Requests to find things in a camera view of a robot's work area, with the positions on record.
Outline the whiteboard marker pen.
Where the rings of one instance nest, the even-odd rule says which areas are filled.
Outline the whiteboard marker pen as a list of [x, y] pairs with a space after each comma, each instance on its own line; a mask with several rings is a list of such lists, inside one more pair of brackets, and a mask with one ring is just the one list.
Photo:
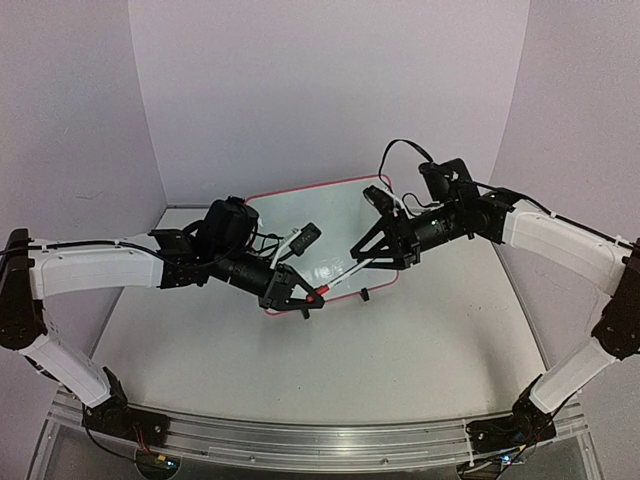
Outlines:
[[320, 296], [324, 296], [327, 292], [334, 289], [337, 285], [341, 284], [342, 282], [349, 279], [350, 277], [354, 276], [356, 273], [364, 269], [366, 266], [368, 266], [372, 262], [373, 262], [373, 258], [368, 258], [358, 262], [356, 265], [352, 266], [351, 268], [346, 270], [344, 273], [341, 273], [336, 278], [330, 280], [328, 283], [319, 286], [315, 290], [315, 292]]

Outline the pink framed whiteboard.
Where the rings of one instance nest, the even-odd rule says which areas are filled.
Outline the pink framed whiteboard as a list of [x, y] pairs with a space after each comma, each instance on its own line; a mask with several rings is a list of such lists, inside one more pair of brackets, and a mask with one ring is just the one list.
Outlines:
[[[288, 237], [310, 222], [321, 230], [321, 237], [301, 257], [286, 260], [313, 287], [319, 287], [356, 265], [350, 249], [379, 218], [363, 196], [363, 190], [376, 181], [374, 175], [330, 181], [253, 195], [247, 204], [259, 212], [262, 233]], [[328, 298], [362, 288], [371, 289], [371, 297], [373, 291], [394, 285], [399, 276], [393, 270], [362, 269], [332, 289]]]

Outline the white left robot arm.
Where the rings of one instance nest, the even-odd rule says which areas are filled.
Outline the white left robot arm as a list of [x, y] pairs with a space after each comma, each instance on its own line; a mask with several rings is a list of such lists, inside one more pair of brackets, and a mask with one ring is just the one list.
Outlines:
[[1, 347], [57, 381], [84, 408], [88, 424], [127, 434], [138, 410], [118, 376], [63, 337], [50, 300], [82, 300], [126, 288], [169, 290], [220, 281], [256, 298], [265, 311], [308, 313], [324, 304], [288, 259], [321, 236], [314, 223], [279, 235], [263, 233], [245, 200], [214, 201], [182, 228], [156, 228], [121, 239], [36, 241], [14, 230], [1, 252]]

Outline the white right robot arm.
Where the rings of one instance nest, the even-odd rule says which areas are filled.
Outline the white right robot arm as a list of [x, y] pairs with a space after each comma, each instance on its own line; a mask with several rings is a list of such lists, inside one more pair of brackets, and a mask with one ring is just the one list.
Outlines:
[[351, 250], [368, 268], [405, 270], [435, 248], [467, 237], [502, 248], [512, 262], [527, 257], [540, 273], [559, 274], [546, 291], [566, 313], [584, 313], [582, 339], [521, 394], [513, 417], [547, 423], [561, 405], [606, 369], [639, 354], [639, 244], [601, 233], [553, 212], [532, 197], [471, 179], [460, 159], [420, 165], [432, 204], [409, 213], [388, 186], [363, 196], [376, 223]]

